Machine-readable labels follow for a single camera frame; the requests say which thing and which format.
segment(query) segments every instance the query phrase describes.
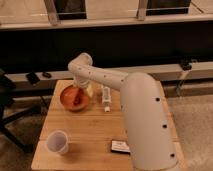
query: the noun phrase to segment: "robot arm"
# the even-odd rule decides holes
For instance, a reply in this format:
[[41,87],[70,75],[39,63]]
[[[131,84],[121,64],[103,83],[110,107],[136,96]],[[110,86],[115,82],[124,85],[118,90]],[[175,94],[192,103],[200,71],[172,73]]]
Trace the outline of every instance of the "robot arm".
[[92,58],[82,53],[68,69],[81,88],[93,80],[120,91],[134,170],[180,171],[156,81],[145,73],[128,74],[91,65]]

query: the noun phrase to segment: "bowl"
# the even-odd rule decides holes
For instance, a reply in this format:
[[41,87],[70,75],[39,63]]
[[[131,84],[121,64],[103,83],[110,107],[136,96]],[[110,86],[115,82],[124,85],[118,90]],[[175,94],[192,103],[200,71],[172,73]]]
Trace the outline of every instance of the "bowl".
[[84,89],[70,85],[61,92],[60,101],[65,109],[80,111],[89,105],[90,97]]

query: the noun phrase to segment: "chair wheel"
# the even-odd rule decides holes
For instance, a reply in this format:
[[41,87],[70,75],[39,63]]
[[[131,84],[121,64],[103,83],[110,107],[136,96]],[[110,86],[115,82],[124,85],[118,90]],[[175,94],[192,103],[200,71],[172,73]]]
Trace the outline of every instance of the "chair wheel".
[[23,148],[23,151],[25,153],[31,153],[33,151],[33,145],[32,144],[25,145],[24,148]]

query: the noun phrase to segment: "black panel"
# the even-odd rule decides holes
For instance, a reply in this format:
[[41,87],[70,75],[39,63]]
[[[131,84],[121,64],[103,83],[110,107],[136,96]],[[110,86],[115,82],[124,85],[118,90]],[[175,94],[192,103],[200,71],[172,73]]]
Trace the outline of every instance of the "black panel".
[[58,30],[1,31],[0,68],[6,72],[67,70],[88,52],[99,67],[213,60],[213,22]]

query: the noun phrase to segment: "small bottle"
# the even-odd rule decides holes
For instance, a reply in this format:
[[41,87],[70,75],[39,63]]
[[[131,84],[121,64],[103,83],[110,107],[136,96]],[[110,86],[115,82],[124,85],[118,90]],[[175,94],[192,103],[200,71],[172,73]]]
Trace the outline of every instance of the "small bottle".
[[104,105],[104,111],[110,112],[111,95],[110,88],[102,85],[102,104]]

